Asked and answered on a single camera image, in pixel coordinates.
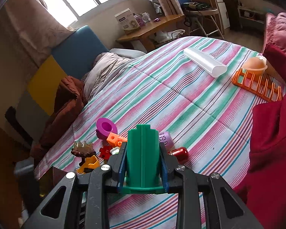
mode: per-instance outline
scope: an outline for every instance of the red blanket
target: red blanket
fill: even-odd
[[[55,98],[54,113],[48,119],[39,145],[31,148],[30,156],[39,163],[48,150],[63,136],[87,104],[84,83],[68,76],[61,80]]]
[[[286,229],[286,95],[253,108],[249,157],[235,191],[265,229]]]

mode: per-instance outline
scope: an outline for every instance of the translucent plastic tube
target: translucent plastic tube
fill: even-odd
[[[209,54],[195,48],[185,48],[183,50],[183,54],[189,59],[193,60],[212,77],[219,77],[221,74],[227,71],[226,65],[223,65]]]

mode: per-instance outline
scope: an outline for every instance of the triangular cutout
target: triangular cutout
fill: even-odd
[[[52,199],[41,210],[41,214],[53,219],[57,219],[59,217],[60,208],[62,207],[65,192],[66,186],[61,186]]]
[[[229,219],[244,215],[244,211],[240,208],[234,198],[229,194],[226,188],[221,187],[220,193],[223,199],[226,215]]]

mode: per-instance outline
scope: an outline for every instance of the orange dish rack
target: orange dish rack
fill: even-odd
[[[262,76],[256,76],[254,73],[250,73],[246,70],[243,72],[243,69],[240,68],[237,72],[235,72],[232,77],[232,83],[250,91],[251,93],[259,96],[260,98],[270,102],[270,101],[281,101],[283,96],[281,92],[281,86],[275,87],[275,83],[269,81],[266,78],[266,74]]]

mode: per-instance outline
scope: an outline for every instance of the cabinet door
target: cabinet door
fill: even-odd
[[[230,26],[229,17],[226,9],[226,5],[224,2],[218,3],[218,8],[220,12],[220,16],[222,18],[223,28],[228,28]]]

